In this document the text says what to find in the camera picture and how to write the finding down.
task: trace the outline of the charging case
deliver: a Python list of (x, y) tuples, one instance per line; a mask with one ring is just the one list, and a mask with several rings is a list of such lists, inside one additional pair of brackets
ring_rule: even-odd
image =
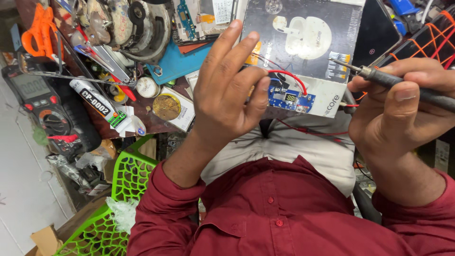
[(287, 34), (285, 50), (290, 55), (297, 55), (306, 60), (316, 59), (332, 44), (332, 31), (320, 18), (294, 17), (289, 27), (286, 27), (286, 24), (286, 18), (282, 16), (277, 16), (273, 20), (273, 27)]

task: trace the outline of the soldering iron handle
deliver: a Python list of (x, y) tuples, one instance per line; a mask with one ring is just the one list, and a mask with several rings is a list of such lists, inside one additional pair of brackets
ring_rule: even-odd
[(455, 99), (429, 88), (420, 88), (420, 101), (455, 113)]
[[(365, 77), (365, 80), (376, 82), (387, 89), (391, 89), (395, 84), (402, 82), (403, 78), (373, 69), (371, 70), (371, 73)], [(455, 113), (455, 99), (441, 95), (440, 92), (433, 89), (420, 88), (420, 101)]]
[(376, 82), (387, 89), (391, 89), (395, 84), (402, 82), (403, 79), (385, 72), (372, 69), (371, 73), (365, 77), (366, 81)]

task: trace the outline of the circuit board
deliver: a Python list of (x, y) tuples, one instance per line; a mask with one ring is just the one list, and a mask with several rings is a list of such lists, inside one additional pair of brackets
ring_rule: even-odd
[(313, 94), (303, 95), (302, 92), (288, 90), (270, 85), (268, 87), (268, 103), (270, 106), (308, 113), (313, 106)]
[(196, 37), (196, 30), (194, 29), (193, 20), (191, 19), (190, 11), (185, 0), (180, 0), (180, 4), (177, 6), (177, 13), (182, 21), (182, 26), (185, 28), (188, 39), (193, 40)]

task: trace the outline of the man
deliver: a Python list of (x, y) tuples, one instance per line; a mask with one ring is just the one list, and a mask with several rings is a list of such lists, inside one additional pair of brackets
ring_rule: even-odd
[[(404, 77), (390, 91), (360, 77), (348, 84), (368, 92), (350, 123), (341, 114), (285, 119), (323, 133), (349, 123), (377, 184), (380, 226), (353, 216), (352, 147), (281, 123), (270, 139), (257, 135), (270, 79), (258, 67), (238, 72), (259, 40), (252, 32), (232, 48), (241, 29), (232, 22), (204, 61), (196, 123), (152, 172), (128, 255), (455, 255), (455, 181), (410, 152), (455, 126), (455, 114), (419, 103), (419, 86), (455, 97), (455, 71), (430, 59), (397, 61), (381, 68)], [(200, 227), (188, 218), (199, 197), (207, 209)]]

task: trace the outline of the cluttered desk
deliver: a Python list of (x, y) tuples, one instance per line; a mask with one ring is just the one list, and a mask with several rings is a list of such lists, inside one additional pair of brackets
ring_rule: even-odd
[[(432, 0), (307, 0), (304, 8), (290, 0), (16, 5), (25, 26), (12, 30), (19, 65), (3, 77), (48, 138), (71, 154), (96, 148), (102, 138), (190, 131), (198, 69), (234, 19), (244, 25), (240, 39), (251, 31), (261, 36), (245, 66), (269, 70), (264, 119), (353, 113), (362, 93), (346, 90), (351, 64), (432, 56), (450, 68), (454, 54), (455, 10)], [(26, 87), (40, 82), (43, 90)], [(75, 115), (90, 124), (79, 127)]]

